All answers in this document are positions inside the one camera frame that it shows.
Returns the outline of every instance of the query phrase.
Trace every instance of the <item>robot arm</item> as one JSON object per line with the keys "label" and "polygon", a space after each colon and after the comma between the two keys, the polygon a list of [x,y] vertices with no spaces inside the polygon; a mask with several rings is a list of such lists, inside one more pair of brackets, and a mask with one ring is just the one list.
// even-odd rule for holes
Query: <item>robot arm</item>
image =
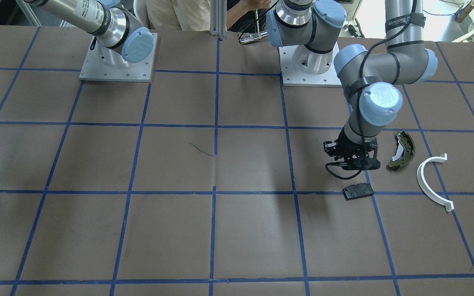
{"label": "robot arm", "polygon": [[[425,81],[436,71],[437,58],[423,45],[421,0],[386,0],[385,5],[387,53],[369,55],[372,48],[367,51],[363,45],[352,44],[335,57],[335,70],[353,112],[337,140],[324,143],[329,156],[343,159],[327,164],[327,170],[330,165],[359,172],[378,169],[376,136],[395,119],[403,104],[393,84]],[[315,57],[332,50],[346,14],[333,0],[280,0],[267,17],[272,45],[304,44],[308,56]]]}
{"label": "robot arm", "polygon": [[267,14],[271,45],[299,45],[293,56],[305,73],[321,74],[332,64],[332,50],[346,12],[333,0],[279,0]]}
{"label": "robot arm", "polygon": [[25,0],[96,37],[127,62],[140,62],[153,49],[149,29],[123,8],[120,0]]}

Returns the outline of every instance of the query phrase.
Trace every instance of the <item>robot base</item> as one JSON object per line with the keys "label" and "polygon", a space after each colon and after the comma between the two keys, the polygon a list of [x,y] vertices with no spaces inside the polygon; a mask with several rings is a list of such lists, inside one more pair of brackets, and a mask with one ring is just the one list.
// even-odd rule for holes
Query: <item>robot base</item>
{"label": "robot base", "polygon": [[119,54],[96,43],[94,50],[87,49],[87,56],[81,66],[79,79],[85,81],[151,82],[158,40],[157,34],[153,33],[153,35],[155,42],[151,54],[135,64],[124,61]]}
{"label": "robot base", "polygon": [[[320,88],[340,88],[341,81],[335,73],[334,63],[328,71],[319,75],[304,73],[293,65],[292,56],[294,55],[297,45],[279,47],[279,56],[281,62],[281,70],[283,75],[284,86],[316,86]],[[339,47],[336,43],[332,51],[335,58]]]}

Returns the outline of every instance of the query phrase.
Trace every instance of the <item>white plastic arc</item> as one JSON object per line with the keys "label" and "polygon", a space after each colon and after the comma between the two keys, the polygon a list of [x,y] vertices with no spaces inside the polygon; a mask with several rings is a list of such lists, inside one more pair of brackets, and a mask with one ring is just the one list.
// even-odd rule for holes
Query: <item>white plastic arc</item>
{"label": "white plastic arc", "polygon": [[430,157],[426,159],[423,163],[420,164],[418,167],[418,171],[416,171],[416,179],[418,180],[418,184],[420,185],[421,189],[427,196],[437,202],[437,204],[441,204],[442,206],[446,207],[446,211],[451,212],[452,210],[455,209],[455,206],[453,205],[453,202],[450,200],[446,200],[445,198],[441,197],[438,195],[431,187],[429,187],[429,184],[427,184],[427,181],[425,180],[425,174],[423,173],[423,169],[425,168],[425,165],[429,162],[445,162],[447,160],[447,153],[442,154],[440,157]]}

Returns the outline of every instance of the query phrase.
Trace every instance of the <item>white chair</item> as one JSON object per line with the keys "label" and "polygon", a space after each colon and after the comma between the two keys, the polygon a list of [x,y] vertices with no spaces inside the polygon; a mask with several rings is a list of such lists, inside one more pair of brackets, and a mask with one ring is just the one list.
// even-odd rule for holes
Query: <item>white chair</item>
{"label": "white chair", "polygon": [[135,17],[139,19],[142,25],[150,28],[151,23],[149,22],[149,17],[147,16],[147,6],[145,5],[145,0],[134,0],[133,9],[135,11]]}

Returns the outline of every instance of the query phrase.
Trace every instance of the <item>beige shirt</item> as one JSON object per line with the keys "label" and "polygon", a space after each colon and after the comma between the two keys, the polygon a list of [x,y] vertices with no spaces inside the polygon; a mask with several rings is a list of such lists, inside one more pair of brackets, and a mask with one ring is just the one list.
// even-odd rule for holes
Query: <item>beige shirt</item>
{"label": "beige shirt", "polygon": [[209,30],[209,0],[144,0],[152,28],[157,30]]}

